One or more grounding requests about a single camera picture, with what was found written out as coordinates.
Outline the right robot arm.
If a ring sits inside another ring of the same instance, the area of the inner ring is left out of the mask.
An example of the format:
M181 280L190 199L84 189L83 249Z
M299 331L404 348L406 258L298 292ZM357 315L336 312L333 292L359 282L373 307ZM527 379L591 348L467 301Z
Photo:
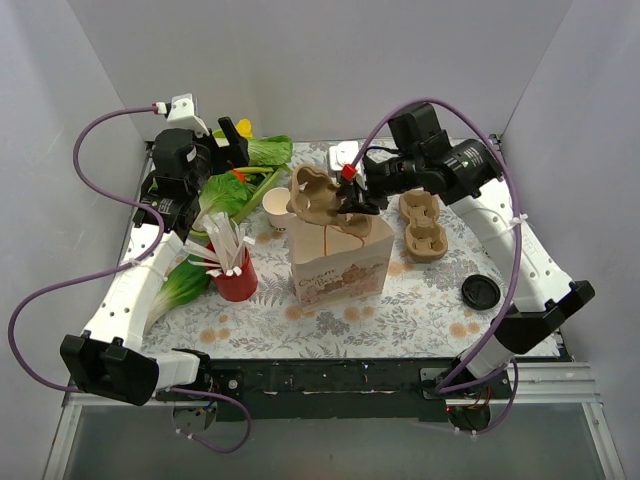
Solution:
M514 180L488 137L435 98L386 114L339 180L343 213L377 215L389 197L421 188L440 198L480 241L509 286L489 329L436 386L475 397L514 357L531 351L595 296L552 259L527 223Z

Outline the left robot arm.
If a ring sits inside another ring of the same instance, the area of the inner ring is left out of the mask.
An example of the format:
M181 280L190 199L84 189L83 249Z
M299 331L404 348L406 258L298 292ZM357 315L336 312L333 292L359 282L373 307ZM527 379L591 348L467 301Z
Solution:
M199 195L210 177L249 162L248 142L232 120L218 124L224 146L192 127L160 132L149 149L144 179L122 264L94 316L79 335L66 335L61 357L76 386L87 393L145 404L158 389L177 386L193 400L213 386L200 367L206 355L172 350L147 357L140 351L152 303L200 212Z

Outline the white paper coffee cup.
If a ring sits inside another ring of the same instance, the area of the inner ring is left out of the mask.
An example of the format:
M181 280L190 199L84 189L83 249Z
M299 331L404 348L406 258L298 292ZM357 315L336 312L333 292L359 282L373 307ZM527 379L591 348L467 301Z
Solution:
M262 198L262 207L276 231L284 232L294 214L287 209L290 191L285 187L272 188Z

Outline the kraft paper takeout bag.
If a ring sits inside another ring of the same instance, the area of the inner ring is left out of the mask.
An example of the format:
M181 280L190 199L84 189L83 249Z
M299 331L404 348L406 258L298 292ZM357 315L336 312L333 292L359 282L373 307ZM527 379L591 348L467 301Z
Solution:
M367 236L294 218L287 243L295 292L304 311L378 295L387 276L394 232L379 217Z

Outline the single brown pulp carrier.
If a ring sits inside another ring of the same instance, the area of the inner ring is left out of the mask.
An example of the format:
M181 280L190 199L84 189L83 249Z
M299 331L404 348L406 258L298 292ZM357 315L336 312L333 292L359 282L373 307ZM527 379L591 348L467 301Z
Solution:
M338 184L326 170L300 164L291 174L286 209L309 224L335 226L348 234L368 236L372 229L371 217L339 213L342 200L337 196L338 190Z

